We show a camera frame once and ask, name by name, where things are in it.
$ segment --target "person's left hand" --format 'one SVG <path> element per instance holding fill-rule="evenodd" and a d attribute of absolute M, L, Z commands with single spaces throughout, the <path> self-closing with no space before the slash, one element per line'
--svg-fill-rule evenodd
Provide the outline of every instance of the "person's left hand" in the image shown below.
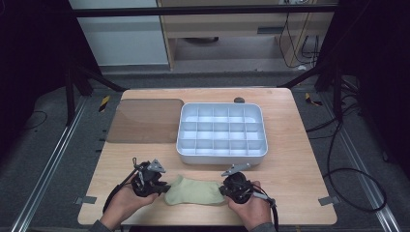
<path fill-rule="evenodd" d="M 112 197 L 100 222 L 108 229 L 113 230 L 138 209 L 153 203 L 158 196 L 157 193 L 153 193 L 146 197 L 140 197 L 133 192 L 131 185 L 124 185 Z"/>

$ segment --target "compartment organizer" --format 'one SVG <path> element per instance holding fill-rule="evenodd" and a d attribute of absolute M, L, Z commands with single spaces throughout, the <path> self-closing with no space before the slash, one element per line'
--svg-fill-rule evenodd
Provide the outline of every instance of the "compartment organizer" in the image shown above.
<path fill-rule="evenodd" d="M 186 103 L 177 151 L 185 163 L 260 163 L 268 151 L 260 107 L 253 103 Z"/>

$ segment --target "brown translucent lid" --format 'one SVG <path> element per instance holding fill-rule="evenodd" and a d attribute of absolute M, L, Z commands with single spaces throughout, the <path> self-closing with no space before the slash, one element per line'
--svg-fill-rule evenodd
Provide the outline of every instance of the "brown translucent lid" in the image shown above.
<path fill-rule="evenodd" d="M 181 100 L 122 100 L 108 132 L 112 143 L 174 143 Z"/>

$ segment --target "wall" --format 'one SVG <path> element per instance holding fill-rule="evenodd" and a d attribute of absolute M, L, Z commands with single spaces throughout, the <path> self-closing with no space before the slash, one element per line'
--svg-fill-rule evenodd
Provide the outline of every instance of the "wall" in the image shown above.
<path fill-rule="evenodd" d="M 155 0 L 70 0 L 73 9 L 156 7 Z M 107 68 L 166 65 L 158 16 L 78 19 L 102 71 Z"/>

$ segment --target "table top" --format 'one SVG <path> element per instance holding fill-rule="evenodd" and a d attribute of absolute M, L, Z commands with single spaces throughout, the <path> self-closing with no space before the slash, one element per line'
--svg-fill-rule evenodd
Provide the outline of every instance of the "table top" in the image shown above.
<path fill-rule="evenodd" d="M 268 153 L 258 165 L 243 171 L 251 181 L 277 201 L 279 224 L 330 225 L 337 221 L 333 205 L 321 206 L 318 199 L 329 195 L 310 147 L 292 93 L 281 88 L 192 88 L 143 89 L 124 92 L 128 99 L 180 99 L 183 102 L 233 102 L 237 97 L 256 103 L 263 114 Z M 172 183 L 178 175 L 203 181 L 224 180 L 221 173 L 230 165 L 199 165 L 181 162 L 175 143 L 136 144 L 105 142 L 87 196 L 95 204 L 83 204 L 81 224 L 93 224 L 102 216 L 103 204 L 116 185 L 137 162 L 158 159 L 166 169 L 162 181 Z M 125 225 L 241 225 L 227 205 L 180 204 L 168 206 L 162 194 L 152 205 L 138 210 Z"/>

